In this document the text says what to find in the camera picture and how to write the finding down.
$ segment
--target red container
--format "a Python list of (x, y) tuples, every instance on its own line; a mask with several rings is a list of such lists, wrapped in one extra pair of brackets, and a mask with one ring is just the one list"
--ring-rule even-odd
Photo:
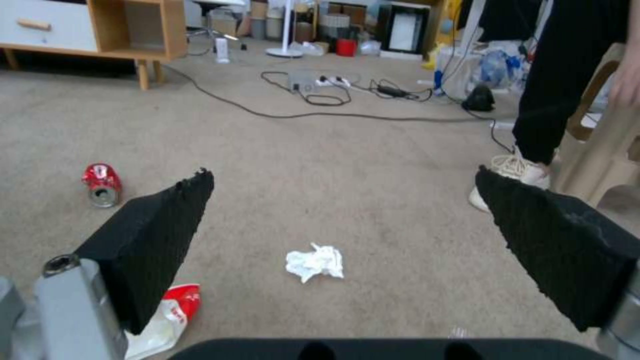
[(356, 42), (356, 40), (340, 38), (335, 43), (335, 54), (338, 56), (349, 56), (350, 58), (352, 58), (356, 56), (357, 48), (358, 42)]

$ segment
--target crumpled tissue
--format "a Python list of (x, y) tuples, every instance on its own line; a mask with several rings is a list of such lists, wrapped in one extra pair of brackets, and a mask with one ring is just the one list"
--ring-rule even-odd
[(292, 251), (287, 254), (286, 269), (300, 276), (304, 284), (317, 274), (344, 278), (342, 274), (342, 255), (332, 246), (318, 246), (311, 243), (315, 252)]

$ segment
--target white sneaker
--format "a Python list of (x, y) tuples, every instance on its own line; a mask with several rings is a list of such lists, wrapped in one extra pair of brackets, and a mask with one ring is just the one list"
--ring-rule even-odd
[[(545, 169), (523, 158), (517, 148), (516, 153), (513, 155), (494, 156), (491, 159), (491, 170), (504, 177), (510, 177), (544, 190), (549, 188), (551, 182)], [(480, 196), (477, 186), (474, 186), (474, 189), (469, 194), (469, 202), (476, 208), (489, 212), (489, 207)]]

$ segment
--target crushed soda can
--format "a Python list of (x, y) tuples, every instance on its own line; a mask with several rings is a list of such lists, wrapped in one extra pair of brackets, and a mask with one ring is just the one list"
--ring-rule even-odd
[(140, 360), (174, 347), (200, 307), (200, 285), (170, 288), (140, 335), (125, 331), (129, 348), (125, 360)]
[(82, 176), (82, 182), (89, 189), (89, 199), (98, 208), (110, 208), (118, 204), (122, 183), (115, 170), (107, 164), (89, 165)]

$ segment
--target beige carpet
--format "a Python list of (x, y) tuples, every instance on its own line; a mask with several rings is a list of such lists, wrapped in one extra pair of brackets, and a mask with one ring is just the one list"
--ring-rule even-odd
[[(269, 113), (466, 117), (443, 99), (418, 104), (355, 91), (347, 106), (318, 109), (260, 72), (314, 69), (416, 90), (416, 79), (431, 74), (418, 63), (366, 57), (282, 63), (262, 55), (267, 43), (249, 46), (228, 65), (201, 56), (171, 66)], [(573, 328), (505, 248), (491, 216), (467, 203), (478, 164), (500, 154), (487, 123), (264, 119), (170, 71), (167, 78), (141, 92), (133, 78), (0, 70), (0, 274), (23, 294), (44, 261), (74, 250), (116, 211), (90, 206), (80, 183), (87, 164), (112, 164), (125, 199), (207, 167), (216, 189), (176, 278), (202, 284), (202, 307), (178, 349), (238, 336), (446, 337), (455, 327), (473, 337), (592, 346), (594, 332)], [(501, 112), (515, 110), (503, 104)], [(629, 198), (609, 200), (627, 225), (638, 218)], [(344, 280), (302, 285), (285, 271), (287, 252), (310, 250), (312, 241), (341, 250)]]

